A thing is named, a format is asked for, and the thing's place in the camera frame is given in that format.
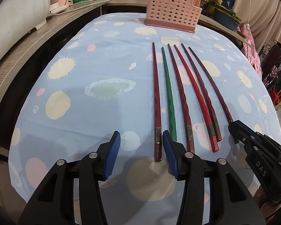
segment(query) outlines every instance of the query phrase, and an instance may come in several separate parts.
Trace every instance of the white container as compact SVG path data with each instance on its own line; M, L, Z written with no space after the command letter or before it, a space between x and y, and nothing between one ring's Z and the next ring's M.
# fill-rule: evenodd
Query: white container
M0 60L34 27L46 24L50 0L3 0L0 4Z

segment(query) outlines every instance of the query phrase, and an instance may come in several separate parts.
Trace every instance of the green chopstick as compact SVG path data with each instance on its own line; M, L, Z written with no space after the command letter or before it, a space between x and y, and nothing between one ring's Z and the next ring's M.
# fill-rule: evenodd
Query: green chopstick
M174 101L172 94L172 87L169 75L169 69L167 67L167 59L165 57L164 48L161 48L163 65L164 65L164 73L165 73L165 84L167 88L167 106L169 113L169 132L173 141L177 141L177 131L176 131L176 120L175 120L175 110L174 110Z

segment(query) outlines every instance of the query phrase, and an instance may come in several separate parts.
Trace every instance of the star print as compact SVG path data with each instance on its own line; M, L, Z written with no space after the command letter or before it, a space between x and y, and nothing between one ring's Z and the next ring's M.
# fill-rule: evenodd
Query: star print
M167 108L161 108L161 113L166 113L167 112Z

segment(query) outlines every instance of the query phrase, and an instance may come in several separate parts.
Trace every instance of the metal screw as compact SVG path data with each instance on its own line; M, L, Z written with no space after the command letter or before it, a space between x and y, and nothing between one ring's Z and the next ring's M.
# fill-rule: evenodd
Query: metal screw
M94 159L98 156L98 154L96 152L92 152L88 156L89 156L89 158Z
M56 162L56 164L57 164L58 166L62 166L63 164L65 164L65 160L60 159L60 160L58 160L58 161Z
M185 157L187 157L187 158L193 158L193 157L194 157L194 154L191 153L191 152L187 152L187 153L185 153L184 155L185 155Z
M227 161L224 159L224 158L220 158L218 160L218 163L222 164L222 165L225 165L227 163Z

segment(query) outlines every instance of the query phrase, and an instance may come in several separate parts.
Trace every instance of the pink plastic basket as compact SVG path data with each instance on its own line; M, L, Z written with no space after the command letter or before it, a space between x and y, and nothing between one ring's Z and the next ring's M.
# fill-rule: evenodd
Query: pink plastic basket
M195 33L201 0L148 0L145 24Z

